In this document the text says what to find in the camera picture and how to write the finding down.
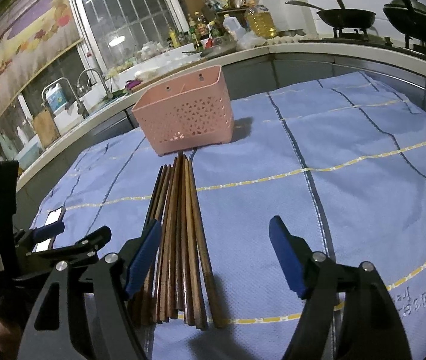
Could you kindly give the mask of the dark wooden chopstick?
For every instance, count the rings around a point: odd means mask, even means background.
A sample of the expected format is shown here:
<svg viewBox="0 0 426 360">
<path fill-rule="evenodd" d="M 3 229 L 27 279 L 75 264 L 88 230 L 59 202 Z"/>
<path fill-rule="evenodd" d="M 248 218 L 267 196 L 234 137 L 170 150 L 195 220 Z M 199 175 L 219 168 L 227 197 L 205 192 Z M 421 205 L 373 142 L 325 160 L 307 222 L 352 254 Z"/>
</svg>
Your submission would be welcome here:
<svg viewBox="0 0 426 360">
<path fill-rule="evenodd" d="M 151 204 L 149 207 L 148 213 L 148 221 L 152 219 L 159 219 L 159 216 L 162 214 L 163 209 L 160 208 L 160 205 L 164 203 L 164 199 L 162 197 L 162 190 L 164 184 L 167 184 L 167 177 L 170 173 L 170 166 L 163 165 L 160 168 L 160 176 L 157 179 L 157 183 L 155 183 L 155 187 L 153 189 L 153 195 L 151 199 Z M 142 298 L 142 306 L 141 306 L 141 315 L 140 315 L 140 325 L 143 327 L 149 326 L 151 321 L 151 298 L 152 298 L 152 288 L 153 288 L 153 279 L 154 279 L 154 270 L 155 270 L 155 261 L 156 258 L 153 258 L 152 265 L 149 268 L 148 274 L 144 281 L 143 287 L 143 298 Z"/>
</svg>

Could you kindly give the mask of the chrome kitchen faucet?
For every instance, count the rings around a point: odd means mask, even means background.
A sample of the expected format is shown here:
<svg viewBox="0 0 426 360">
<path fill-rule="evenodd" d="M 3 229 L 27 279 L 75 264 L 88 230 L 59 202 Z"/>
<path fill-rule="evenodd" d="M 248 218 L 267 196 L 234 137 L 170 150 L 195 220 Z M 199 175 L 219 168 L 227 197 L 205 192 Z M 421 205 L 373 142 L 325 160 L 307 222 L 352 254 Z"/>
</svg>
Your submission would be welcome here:
<svg viewBox="0 0 426 360">
<path fill-rule="evenodd" d="M 46 90 L 49 87 L 54 86 L 56 83 L 60 83 L 62 85 L 62 88 L 63 88 L 63 90 L 65 92 L 65 96 L 67 98 L 67 103 L 66 103 L 66 105 L 62 106 L 58 111 L 53 112 L 53 115 L 57 116 L 62 111 L 69 110 L 75 104 L 76 105 L 76 111 L 77 111 L 77 113 L 80 116 L 82 116 L 84 119 L 86 119 L 87 116 L 89 116 L 89 112 L 87 111 L 87 108 L 84 105 L 84 103 L 79 99 L 79 97 L 77 96 L 77 94 L 74 92 L 74 90 L 72 88 L 72 85 L 70 84 L 69 80 L 66 77 L 60 77 L 60 78 L 54 80 L 51 84 L 45 86 L 42 89 L 41 97 L 42 97 L 42 100 L 43 100 L 43 105 L 48 105 L 47 100 L 45 98 L 45 92 L 46 92 Z"/>
</svg>

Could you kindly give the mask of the wooden cutting board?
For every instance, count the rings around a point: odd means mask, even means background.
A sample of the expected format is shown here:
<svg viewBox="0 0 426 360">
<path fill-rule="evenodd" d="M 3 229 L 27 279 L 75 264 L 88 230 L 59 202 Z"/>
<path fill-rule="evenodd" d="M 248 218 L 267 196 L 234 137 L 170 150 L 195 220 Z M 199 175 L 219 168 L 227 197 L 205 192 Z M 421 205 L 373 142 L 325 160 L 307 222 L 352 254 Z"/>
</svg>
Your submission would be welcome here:
<svg viewBox="0 0 426 360">
<path fill-rule="evenodd" d="M 32 124 L 42 147 L 45 149 L 60 137 L 59 130 L 53 120 L 53 114 L 46 107 L 33 118 Z"/>
</svg>

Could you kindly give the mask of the blue-labelled detergent jug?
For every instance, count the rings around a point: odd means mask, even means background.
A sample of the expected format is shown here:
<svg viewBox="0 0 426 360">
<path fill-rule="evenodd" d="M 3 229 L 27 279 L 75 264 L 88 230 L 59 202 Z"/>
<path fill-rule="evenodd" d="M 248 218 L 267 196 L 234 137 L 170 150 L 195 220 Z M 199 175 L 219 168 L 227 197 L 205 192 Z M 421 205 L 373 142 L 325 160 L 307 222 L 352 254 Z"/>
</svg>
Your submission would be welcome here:
<svg viewBox="0 0 426 360">
<path fill-rule="evenodd" d="M 52 112 L 58 111 L 67 103 L 65 92 L 60 83 L 56 83 L 49 87 L 45 92 L 45 98 Z"/>
</svg>

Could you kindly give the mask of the blue checked tablecloth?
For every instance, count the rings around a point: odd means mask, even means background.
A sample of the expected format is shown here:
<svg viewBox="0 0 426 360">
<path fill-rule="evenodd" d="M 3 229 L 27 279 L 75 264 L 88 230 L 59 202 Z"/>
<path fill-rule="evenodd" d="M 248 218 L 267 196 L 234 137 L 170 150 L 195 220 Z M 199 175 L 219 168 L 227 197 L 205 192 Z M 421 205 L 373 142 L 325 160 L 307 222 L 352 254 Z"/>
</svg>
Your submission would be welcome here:
<svg viewBox="0 0 426 360">
<path fill-rule="evenodd" d="M 189 153 L 223 329 L 180 320 L 141 330 L 150 359 L 280 359 L 303 304 L 268 224 L 338 263 L 372 262 L 426 356 L 426 112 L 359 72 L 231 104 L 234 137 Z"/>
</svg>

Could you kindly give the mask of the floral window blind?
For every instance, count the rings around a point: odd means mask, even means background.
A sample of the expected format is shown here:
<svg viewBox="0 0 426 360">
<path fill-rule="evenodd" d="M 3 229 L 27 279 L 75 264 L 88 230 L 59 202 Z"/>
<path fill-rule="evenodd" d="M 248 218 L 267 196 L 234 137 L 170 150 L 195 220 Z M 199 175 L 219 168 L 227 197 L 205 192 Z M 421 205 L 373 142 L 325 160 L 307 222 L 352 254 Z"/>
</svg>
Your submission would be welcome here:
<svg viewBox="0 0 426 360">
<path fill-rule="evenodd" d="M 0 6 L 2 116 L 17 95 L 81 37 L 70 0 L 9 0 Z"/>
</svg>

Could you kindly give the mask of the pink perforated utensil basket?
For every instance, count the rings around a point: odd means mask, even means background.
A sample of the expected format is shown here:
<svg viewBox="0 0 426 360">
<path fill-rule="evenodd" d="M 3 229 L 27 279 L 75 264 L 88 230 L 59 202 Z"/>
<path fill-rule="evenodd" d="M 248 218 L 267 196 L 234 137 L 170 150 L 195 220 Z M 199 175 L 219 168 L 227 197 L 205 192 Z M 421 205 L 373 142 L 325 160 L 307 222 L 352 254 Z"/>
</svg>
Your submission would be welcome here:
<svg viewBox="0 0 426 360">
<path fill-rule="evenodd" d="M 206 67 L 148 88 L 133 116 L 157 155 L 232 139 L 234 116 L 222 67 Z"/>
</svg>

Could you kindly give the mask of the gas stove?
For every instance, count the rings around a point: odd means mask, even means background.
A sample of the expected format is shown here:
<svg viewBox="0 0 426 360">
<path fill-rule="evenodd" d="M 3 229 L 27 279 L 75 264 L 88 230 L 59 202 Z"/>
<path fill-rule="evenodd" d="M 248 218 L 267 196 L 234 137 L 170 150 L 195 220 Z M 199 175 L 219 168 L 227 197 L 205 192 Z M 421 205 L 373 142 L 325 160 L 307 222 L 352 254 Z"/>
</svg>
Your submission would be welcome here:
<svg viewBox="0 0 426 360">
<path fill-rule="evenodd" d="M 368 33 L 366 29 L 346 30 L 333 27 L 333 34 L 325 36 L 319 34 L 308 34 L 301 36 L 300 42 L 329 42 L 342 44 L 356 44 L 368 47 L 380 47 L 385 49 L 396 49 L 405 54 L 416 55 L 418 58 L 426 59 L 426 42 L 409 36 L 404 36 L 403 41 L 395 41 L 390 37 L 381 37 Z"/>
</svg>

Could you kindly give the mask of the white plastic jug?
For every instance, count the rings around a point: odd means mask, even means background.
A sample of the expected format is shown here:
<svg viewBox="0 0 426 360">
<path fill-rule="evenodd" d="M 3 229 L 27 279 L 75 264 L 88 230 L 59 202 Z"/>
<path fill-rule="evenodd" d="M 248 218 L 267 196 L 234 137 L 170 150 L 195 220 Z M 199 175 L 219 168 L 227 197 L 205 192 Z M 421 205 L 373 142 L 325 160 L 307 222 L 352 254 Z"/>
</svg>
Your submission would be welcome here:
<svg viewBox="0 0 426 360">
<path fill-rule="evenodd" d="M 236 41 L 239 41 L 245 35 L 245 28 L 240 25 L 240 22 L 235 16 L 226 14 L 223 18 L 223 27 L 225 27 Z"/>
</svg>

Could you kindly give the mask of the yellow cooking oil bottle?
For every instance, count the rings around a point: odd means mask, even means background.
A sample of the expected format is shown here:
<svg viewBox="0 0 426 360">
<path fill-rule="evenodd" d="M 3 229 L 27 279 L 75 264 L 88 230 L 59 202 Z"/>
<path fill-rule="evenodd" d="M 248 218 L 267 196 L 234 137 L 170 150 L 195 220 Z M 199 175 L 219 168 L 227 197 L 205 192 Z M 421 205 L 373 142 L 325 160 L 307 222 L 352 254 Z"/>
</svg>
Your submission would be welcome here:
<svg viewBox="0 0 426 360">
<path fill-rule="evenodd" d="M 256 3 L 255 0 L 249 0 L 245 19 L 249 28 L 258 37 L 272 39 L 277 36 L 276 26 L 270 11 L 262 4 Z"/>
</svg>

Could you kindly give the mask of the black lidded wok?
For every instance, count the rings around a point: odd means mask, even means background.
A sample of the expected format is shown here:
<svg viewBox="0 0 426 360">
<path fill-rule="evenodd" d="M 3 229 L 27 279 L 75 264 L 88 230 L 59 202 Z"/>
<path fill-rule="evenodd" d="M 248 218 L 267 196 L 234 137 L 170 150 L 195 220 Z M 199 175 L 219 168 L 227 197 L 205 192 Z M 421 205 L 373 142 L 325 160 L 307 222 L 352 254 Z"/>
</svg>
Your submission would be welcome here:
<svg viewBox="0 0 426 360">
<path fill-rule="evenodd" d="M 426 42 L 426 5 L 418 0 L 392 0 L 384 5 L 384 14 L 405 37 Z"/>
</svg>

